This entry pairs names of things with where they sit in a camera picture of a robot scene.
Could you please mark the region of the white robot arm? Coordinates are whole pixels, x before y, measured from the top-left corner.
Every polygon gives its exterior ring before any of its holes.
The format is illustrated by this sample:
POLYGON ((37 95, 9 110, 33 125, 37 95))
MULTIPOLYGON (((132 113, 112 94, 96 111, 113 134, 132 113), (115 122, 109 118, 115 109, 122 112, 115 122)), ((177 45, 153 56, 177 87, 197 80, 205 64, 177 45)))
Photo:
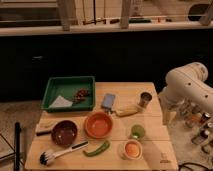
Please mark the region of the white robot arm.
POLYGON ((191 100, 205 112, 213 114, 213 88, 205 83, 207 78, 208 69, 200 62, 174 68, 166 74, 166 86, 158 94, 164 125, 169 123, 170 112, 185 100, 191 100))

